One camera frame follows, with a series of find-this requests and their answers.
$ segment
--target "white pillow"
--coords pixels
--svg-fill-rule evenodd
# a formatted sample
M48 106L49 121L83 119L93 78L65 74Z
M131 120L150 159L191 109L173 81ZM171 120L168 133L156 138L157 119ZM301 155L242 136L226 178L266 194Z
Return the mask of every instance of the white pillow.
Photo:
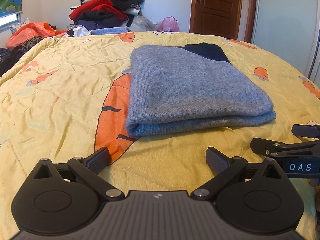
M23 22L10 26L11 33L16 33L22 26L27 25L28 23L31 23L29 18L25 19Z

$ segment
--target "circular pad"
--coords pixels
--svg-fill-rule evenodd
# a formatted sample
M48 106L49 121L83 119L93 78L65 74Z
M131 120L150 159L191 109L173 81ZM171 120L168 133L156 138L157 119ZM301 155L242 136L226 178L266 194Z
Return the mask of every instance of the circular pad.
M275 210L280 206L281 198L270 191L255 190L245 194L244 202L253 210L268 212Z
M44 212L58 212L71 204L71 196L63 191L47 191L38 195L35 206Z
M229 224L256 234L295 229L303 213L301 198L289 180L263 178L232 184L215 202Z

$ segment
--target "pink plastic bag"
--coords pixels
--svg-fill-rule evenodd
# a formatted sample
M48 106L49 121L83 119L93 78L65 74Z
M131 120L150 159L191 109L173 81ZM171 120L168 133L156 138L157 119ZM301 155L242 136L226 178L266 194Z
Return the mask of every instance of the pink plastic bag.
M157 31L159 32L178 32L178 21L173 17L164 18Z

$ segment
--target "folded gray sweater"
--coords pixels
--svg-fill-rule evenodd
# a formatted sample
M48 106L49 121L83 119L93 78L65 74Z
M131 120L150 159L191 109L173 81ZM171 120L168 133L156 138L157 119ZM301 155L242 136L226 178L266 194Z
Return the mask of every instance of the folded gray sweater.
M132 52L131 66L126 129L132 136L257 126L276 118L269 96L228 62L145 45Z

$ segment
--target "orange carrot pattern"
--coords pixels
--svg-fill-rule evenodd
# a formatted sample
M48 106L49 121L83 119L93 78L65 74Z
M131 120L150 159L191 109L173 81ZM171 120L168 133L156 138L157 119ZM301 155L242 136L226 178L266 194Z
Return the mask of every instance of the orange carrot pattern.
M234 43L237 43L237 44L240 44L240 45L245 46L246 48L249 48L249 49L257 49L256 47L251 46L251 45L249 45L249 44L247 44L247 43L245 43L243 41L238 41L238 40L233 40L233 39L226 39L226 40L234 42Z
M304 86L312 93L314 94L318 99L320 99L320 92L315 88L314 84L312 84L310 81L308 81L305 77L300 77L303 81Z
M31 61L30 63L28 63L27 65L25 65L25 66L22 68L20 74L22 74L22 73L24 73L24 72L28 72L28 71L31 70L31 68L36 67L36 66L38 66L38 65L39 65L39 64L38 64L38 61L36 61L36 60Z
M56 73L58 70L55 70L55 71L52 71L50 73L46 73L44 75L41 75L41 76L38 76L36 79L34 80L30 80L28 83L27 83L27 87L29 86L34 86L36 84L39 84L43 81L45 81L48 77L52 76L54 73Z
M262 81L269 80L268 72L263 67L256 67L254 69L254 75L258 76Z
M119 37L121 39L121 41L129 42L129 43L133 42L134 38L135 38L133 32L121 33L121 34L115 35L115 37Z
M113 82L98 119L94 148L97 151L101 147L107 147L111 163L119 159L139 139L129 135L125 128L130 83L131 74L129 73Z

